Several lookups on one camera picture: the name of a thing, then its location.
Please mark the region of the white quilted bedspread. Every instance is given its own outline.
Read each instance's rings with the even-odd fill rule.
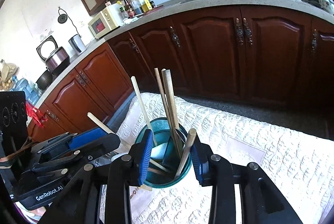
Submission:
[[[142,98],[150,119],[166,116],[159,94],[142,93]],[[257,162],[304,224],[323,221],[334,204],[334,142],[178,97],[175,103],[180,124],[187,131],[197,129],[201,142],[209,144],[214,153],[239,165]],[[117,134],[133,144],[145,124],[135,97]],[[126,152],[125,147],[121,145],[118,152]],[[169,188],[149,192],[131,187],[133,223],[208,223],[211,189],[198,184],[193,168]],[[238,199],[237,224],[241,223]],[[104,204],[105,194],[101,200],[102,220]]]

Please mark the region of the teal cup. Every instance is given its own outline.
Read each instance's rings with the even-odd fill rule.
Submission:
[[[183,171],[181,172],[181,175],[177,179],[174,179],[174,175],[180,164],[180,159],[177,155],[177,151],[174,147],[172,138],[170,136],[170,129],[169,129],[167,118],[165,117],[156,118],[151,121],[151,126],[153,129],[153,133],[157,141],[157,144],[160,145],[163,143],[167,143],[164,158],[161,162],[158,162],[158,163],[164,166],[165,168],[167,168],[168,170],[173,171],[173,173],[171,173],[170,176],[163,176],[163,175],[156,174],[153,172],[147,172],[147,177],[146,177],[146,180],[144,181],[144,184],[152,188],[165,188],[165,187],[173,186],[174,184],[177,184],[178,182],[180,182],[188,174],[191,168],[191,164],[192,164],[191,157],[190,156],[188,157],[188,160],[183,168]],[[179,124],[179,127],[180,127],[180,131],[182,131],[184,135],[187,136],[188,133],[183,128],[183,126]],[[141,142],[146,129],[148,129],[147,125],[139,132],[135,143]],[[154,168],[156,170],[160,170],[158,167],[156,167],[152,163],[149,164],[149,167]]]

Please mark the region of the cabinet handle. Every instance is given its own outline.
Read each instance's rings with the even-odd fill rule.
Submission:
[[[131,45],[132,45],[132,48],[136,51],[136,53],[139,53],[139,50],[138,50],[136,44],[132,41],[131,38],[130,38],[130,43],[131,43]]]
[[[317,48],[317,30],[313,31],[313,39],[311,43],[311,51],[314,53]]]
[[[172,33],[172,40],[176,43],[176,45],[178,47],[181,47],[181,44],[180,44],[180,40],[179,40],[179,37],[177,36],[174,28],[172,26],[169,27],[170,28],[170,31]]]
[[[77,79],[79,80],[79,83],[80,83],[83,87],[85,87],[85,86],[86,86],[86,83],[85,83],[84,80],[81,78],[81,76],[77,74],[76,77],[77,77]]]
[[[59,121],[59,118],[54,113],[50,112],[49,110],[47,110],[46,112],[51,118],[55,119],[56,121]]]
[[[82,72],[82,71],[79,71],[80,75],[82,76],[82,78],[85,80],[85,82],[87,84],[89,84],[91,81],[89,81],[89,79],[87,78],[87,76]]]
[[[244,32],[245,35],[248,39],[248,42],[250,43],[250,45],[253,45],[253,36],[252,36],[252,31],[250,30],[250,28],[248,27],[248,23],[246,21],[246,19],[243,19],[243,25],[244,25]]]
[[[237,32],[239,44],[243,45],[243,29],[241,28],[241,23],[239,22],[238,18],[235,20],[235,25],[237,27],[236,32]]]

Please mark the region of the red tassel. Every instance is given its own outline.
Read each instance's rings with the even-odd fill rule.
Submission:
[[[46,115],[43,116],[43,113],[28,101],[25,101],[25,107],[28,117],[31,117],[39,127],[44,128],[43,122],[47,121]]]

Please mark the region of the pot lid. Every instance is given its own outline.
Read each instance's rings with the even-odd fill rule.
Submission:
[[[46,61],[49,61],[51,59],[52,56],[54,56],[56,53],[58,53],[60,50],[64,49],[63,47],[58,47],[57,49],[55,49],[52,53],[50,53],[49,57],[46,59]]]

